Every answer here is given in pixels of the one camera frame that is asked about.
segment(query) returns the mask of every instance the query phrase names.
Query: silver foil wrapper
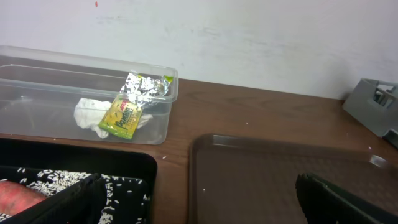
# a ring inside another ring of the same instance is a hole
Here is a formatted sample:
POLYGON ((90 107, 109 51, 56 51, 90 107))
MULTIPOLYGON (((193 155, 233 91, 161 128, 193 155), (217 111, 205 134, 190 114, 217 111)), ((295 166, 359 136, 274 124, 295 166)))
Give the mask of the silver foil wrapper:
POLYGON ((151 96, 164 96, 169 90, 170 83, 165 77, 154 79, 142 77, 136 71, 131 71, 127 76, 126 83, 122 86, 120 93, 125 93, 131 103, 144 109, 154 106, 151 96))

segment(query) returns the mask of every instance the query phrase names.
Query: white crumpled tissue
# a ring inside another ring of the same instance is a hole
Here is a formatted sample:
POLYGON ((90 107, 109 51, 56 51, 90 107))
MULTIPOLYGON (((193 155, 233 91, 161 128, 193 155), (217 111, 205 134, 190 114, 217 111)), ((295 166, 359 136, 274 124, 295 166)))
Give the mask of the white crumpled tissue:
MULTIPOLYGON (((109 101, 99 101, 87 98, 81 98, 79 103, 75 106, 73 116, 77 125, 81 128, 90 128, 95 131, 100 138, 106 138, 109 133, 98 127, 107 110, 110 109, 112 103, 109 101)), ((143 114, 138 122, 137 129, 143 127, 148 123, 153 116, 150 114, 143 114)))

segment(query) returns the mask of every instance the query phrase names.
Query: brown wooden surface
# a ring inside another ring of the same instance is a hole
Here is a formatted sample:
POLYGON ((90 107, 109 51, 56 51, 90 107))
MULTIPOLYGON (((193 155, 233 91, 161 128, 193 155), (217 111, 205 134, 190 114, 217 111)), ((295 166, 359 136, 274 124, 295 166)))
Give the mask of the brown wooden surface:
MULTIPOLYGON (((69 139, 56 141, 150 154, 159 166, 152 214, 154 223, 186 223, 188 150, 190 143, 202 134, 372 151, 390 161, 398 161, 395 149, 343 111, 342 103, 312 96, 180 80, 167 139, 159 146, 69 139)), ((0 137, 54 141, 53 138, 9 134, 0 137)))

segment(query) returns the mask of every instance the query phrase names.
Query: yellow snack wrapper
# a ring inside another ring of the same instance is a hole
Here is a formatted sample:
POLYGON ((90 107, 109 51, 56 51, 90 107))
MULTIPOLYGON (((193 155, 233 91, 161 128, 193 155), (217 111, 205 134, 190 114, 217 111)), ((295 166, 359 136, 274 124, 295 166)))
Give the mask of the yellow snack wrapper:
POLYGON ((115 136, 131 139, 141 113, 142 109, 128 99, 116 97, 98 126, 115 136))

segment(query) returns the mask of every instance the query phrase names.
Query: gray metal object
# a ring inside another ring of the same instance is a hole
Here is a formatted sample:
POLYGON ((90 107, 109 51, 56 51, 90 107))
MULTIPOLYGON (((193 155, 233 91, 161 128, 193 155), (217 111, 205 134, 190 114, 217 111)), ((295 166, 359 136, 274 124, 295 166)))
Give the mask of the gray metal object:
POLYGON ((377 136, 398 132, 398 83, 361 79, 343 109, 377 136))

